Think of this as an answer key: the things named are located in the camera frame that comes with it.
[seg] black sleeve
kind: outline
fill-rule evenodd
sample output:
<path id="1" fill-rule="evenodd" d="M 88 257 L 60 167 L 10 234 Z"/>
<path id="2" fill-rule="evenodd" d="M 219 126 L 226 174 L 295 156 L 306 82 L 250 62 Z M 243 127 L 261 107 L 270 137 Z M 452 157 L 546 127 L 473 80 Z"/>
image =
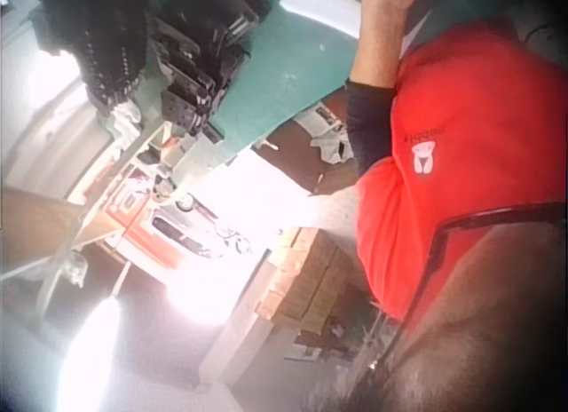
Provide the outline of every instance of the black sleeve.
<path id="1" fill-rule="evenodd" d="M 391 107 L 396 92 L 350 80 L 346 90 L 347 134 L 362 176 L 383 157 L 392 155 Z"/>

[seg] cable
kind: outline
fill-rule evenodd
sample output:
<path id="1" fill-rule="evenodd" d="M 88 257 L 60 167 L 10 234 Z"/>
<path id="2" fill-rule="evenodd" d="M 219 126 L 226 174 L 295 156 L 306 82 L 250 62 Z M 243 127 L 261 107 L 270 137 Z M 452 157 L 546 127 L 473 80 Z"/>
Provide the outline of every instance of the cable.
<path id="1" fill-rule="evenodd" d="M 531 37 L 533 37 L 535 34 L 539 33 L 541 30 L 544 30 L 545 28 L 552 28 L 552 27 L 555 26 L 555 24 L 556 23 L 554 21 L 550 21 L 548 23 L 545 23 L 541 26 L 534 28 L 533 30 L 531 30 L 529 33 L 526 34 L 526 37 L 525 37 L 523 43 L 528 44 Z"/>

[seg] wooden board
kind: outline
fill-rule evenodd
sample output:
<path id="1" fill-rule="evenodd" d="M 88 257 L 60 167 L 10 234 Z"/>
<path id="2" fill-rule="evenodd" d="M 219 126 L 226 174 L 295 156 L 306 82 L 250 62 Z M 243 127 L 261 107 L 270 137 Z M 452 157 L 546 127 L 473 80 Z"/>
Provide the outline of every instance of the wooden board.
<path id="1" fill-rule="evenodd" d="M 2 275 L 51 257 L 78 217 L 81 206 L 4 187 L 2 197 Z M 81 246 L 122 230 L 99 212 L 76 240 Z"/>
<path id="2" fill-rule="evenodd" d="M 268 260 L 278 267 L 256 313 L 274 324 L 321 333 L 343 289 L 351 260 L 317 228 L 292 228 Z"/>

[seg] person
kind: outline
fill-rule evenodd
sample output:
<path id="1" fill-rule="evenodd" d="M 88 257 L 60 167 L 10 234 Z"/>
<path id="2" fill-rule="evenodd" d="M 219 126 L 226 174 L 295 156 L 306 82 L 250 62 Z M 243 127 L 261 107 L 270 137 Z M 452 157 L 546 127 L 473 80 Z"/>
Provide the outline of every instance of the person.
<path id="1" fill-rule="evenodd" d="M 362 0 L 346 85 L 359 258 L 405 333 L 322 410 L 545 410 L 566 351 L 566 73 L 491 23 L 399 63 L 413 1 Z"/>

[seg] red t-shirt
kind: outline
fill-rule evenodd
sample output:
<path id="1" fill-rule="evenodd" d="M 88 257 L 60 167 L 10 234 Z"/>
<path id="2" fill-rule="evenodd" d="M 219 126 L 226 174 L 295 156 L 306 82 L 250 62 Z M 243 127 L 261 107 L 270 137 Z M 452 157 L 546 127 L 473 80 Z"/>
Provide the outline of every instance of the red t-shirt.
<path id="1" fill-rule="evenodd" d="M 518 204 L 565 202 L 566 73 L 476 26 L 410 54 L 390 117 L 392 157 L 359 180 L 359 257 L 383 310 L 402 320 L 437 226 Z M 456 235 L 421 302 L 486 232 Z"/>

